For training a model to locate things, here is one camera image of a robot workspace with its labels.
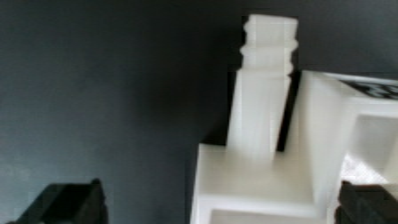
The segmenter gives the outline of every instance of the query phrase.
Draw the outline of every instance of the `white plastic part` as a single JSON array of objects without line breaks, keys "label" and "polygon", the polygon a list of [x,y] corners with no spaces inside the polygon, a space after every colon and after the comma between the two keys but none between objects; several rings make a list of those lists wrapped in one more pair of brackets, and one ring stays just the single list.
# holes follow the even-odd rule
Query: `white plastic part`
[{"label": "white plastic part", "polygon": [[[249,23],[252,18],[283,20],[252,16]],[[245,69],[247,63],[228,147],[199,145],[190,223],[332,224],[341,180],[398,183],[398,82],[304,71],[286,152],[274,154],[286,73],[267,76],[276,70]]]},{"label": "white plastic part", "polygon": [[236,75],[228,153],[238,166],[270,164],[290,88],[297,20],[252,15],[245,24],[244,67]]}]

